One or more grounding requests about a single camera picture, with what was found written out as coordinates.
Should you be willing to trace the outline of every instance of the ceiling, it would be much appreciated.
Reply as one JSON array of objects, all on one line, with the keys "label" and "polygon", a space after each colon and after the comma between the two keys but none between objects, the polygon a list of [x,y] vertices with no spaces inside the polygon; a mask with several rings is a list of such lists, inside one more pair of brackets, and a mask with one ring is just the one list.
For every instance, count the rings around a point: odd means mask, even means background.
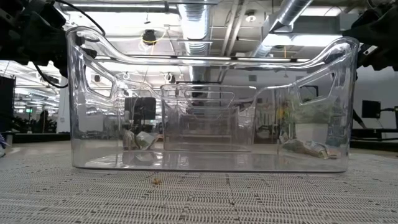
[{"label": "ceiling", "polygon": [[[82,4],[85,2],[104,3],[102,0],[80,1]],[[349,8],[351,10],[350,12],[358,12],[364,7],[363,2],[364,1],[355,0],[315,0],[311,3],[310,7],[304,11],[302,16],[335,17],[346,8]],[[207,41],[211,42],[210,55],[220,55],[227,31],[226,26],[228,20],[234,19],[230,18],[233,3],[233,0],[221,0],[210,9],[210,36],[207,39]],[[233,45],[232,55],[248,56],[261,43],[263,39],[262,27],[266,15],[276,12],[280,4],[281,1],[279,0],[251,0],[248,2],[246,11],[253,10],[256,20],[248,22],[243,19],[237,39]],[[96,29],[96,26],[80,12],[64,11],[63,13],[67,18],[66,29],[75,26],[88,26]],[[107,33],[106,38],[115,48],[124,54],[186,54],[179,15],[146,12],[113,12],[112,7],[109,8],[108,12],[86,13],[104,28]],[[141,35],[146,29],[154,29],[156,37],[160,39],[153,47],[142,44]],[[323,48],[324,47],[302,45],[277,46],[272,48],[268,57],[311,59],[319,54]],[[41,67],[41,69],[47,75],[61,80],[58,70],[51,63],[48,67]],[[142,74],[146,73],[145,82],[152,86],[159,86],[166,82],[165,74],[168,73],[176,75],[177,80],[189,79],[188,69],[188,67],[145,67],[136,69],[138,72],[129,73],[129,75],[135,77],[136,80],[142,80]],[[31,97],[52,100],[54,102],[59,101],[59,90],[41,80],[32,64],[23,66],[16,62],[0,61],[0,74],[17,78],[17,98],[25,99]],[[100,91],[101,88],[109,86],[106,80],[95,82],[95,72],[91,72],[89,75],[91,75],[92,85]],[[234,80],[239,80],[232,77],[233,75],[227,76],[225,79],[226,82],[233,83]]]}]

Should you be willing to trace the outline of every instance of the table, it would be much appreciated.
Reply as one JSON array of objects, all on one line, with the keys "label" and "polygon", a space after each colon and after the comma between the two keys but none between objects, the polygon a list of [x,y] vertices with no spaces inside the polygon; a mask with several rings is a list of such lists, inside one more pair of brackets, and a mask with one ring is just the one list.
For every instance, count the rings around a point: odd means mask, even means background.
[{"label": "table", "polygon": [[20,146],[0,159],[0,223],[398,223],[393,158],[352,153],[344,174],[98,172],[72,167],[69,142]]}]

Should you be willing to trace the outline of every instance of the clear plastic bin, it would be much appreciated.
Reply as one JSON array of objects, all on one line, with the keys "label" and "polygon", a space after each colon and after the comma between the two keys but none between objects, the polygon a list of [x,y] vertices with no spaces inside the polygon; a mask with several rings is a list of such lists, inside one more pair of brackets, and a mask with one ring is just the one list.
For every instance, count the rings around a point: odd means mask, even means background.
[{"label": "clear plastic bin", "polygon": [[[87,27],[67,39],[75,167],[347,170],[356,40],[340,38],[312,60],[293,60],[127,56]],[[156,74],[170,80],[159,70],[193,67],[222,85],[151,84]]]}]

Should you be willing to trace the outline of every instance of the transparent plastic container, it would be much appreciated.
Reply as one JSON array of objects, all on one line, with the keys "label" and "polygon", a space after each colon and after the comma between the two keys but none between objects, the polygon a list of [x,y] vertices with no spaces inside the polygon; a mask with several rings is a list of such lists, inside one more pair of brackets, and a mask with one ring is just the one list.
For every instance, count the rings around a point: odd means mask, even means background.
[{"label": "transparent plastic container", "polygon": [[[311,60],[124,55],[68,31],[73,166],[87,169],[344,172],[358,42]],[[160,71],[202,68],[211,82]],[[153,85],[163,75],[163,85]]]}]

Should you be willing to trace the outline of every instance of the white textured mat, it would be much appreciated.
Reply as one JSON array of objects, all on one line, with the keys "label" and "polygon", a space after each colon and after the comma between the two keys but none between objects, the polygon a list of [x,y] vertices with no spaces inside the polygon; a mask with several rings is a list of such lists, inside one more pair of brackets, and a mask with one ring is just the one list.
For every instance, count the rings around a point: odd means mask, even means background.
[{"label": "white textured mat", "polygon": [[0,223],[398,223],[397,159],[353,154],[347,173],[313,175],[96,173],[70,158],[0,159]]}]

